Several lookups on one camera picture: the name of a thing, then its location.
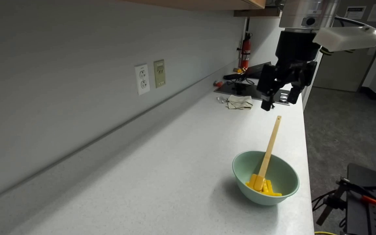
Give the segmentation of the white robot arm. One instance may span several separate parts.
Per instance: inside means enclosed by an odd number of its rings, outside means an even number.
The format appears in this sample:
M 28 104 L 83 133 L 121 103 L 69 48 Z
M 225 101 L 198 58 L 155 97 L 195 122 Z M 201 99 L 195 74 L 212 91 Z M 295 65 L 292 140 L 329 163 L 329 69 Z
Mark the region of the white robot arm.
M 300 92 L 309 86 L 317 66 L 316 54 L 319 44 L 316 32 L 329 26 L 334 18 L 336 0 L 285 0 L 282 7 L 274 65 L 265 63 L 258 76 L 261 108 L 269 110 L 275 92 L 285 83 L 292 87 L 287 101 L 295 104 Z

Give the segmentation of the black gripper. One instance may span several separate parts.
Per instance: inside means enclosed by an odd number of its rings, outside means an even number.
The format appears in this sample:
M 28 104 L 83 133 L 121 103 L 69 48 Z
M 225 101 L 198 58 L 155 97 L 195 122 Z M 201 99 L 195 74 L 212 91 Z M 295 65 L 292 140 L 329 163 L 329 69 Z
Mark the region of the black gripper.
M 261 92 L 261 108 L 274 106 L 274 95 L 285 83 L 292 83 L 287 101 L 295 104 L 300 92 L 310 83 L 317 62 L 314 61 L 319 45 L 313 41 L 314 32 L 282 31 L 275 56 L 275 69 L 267 78 L 269 87 Z

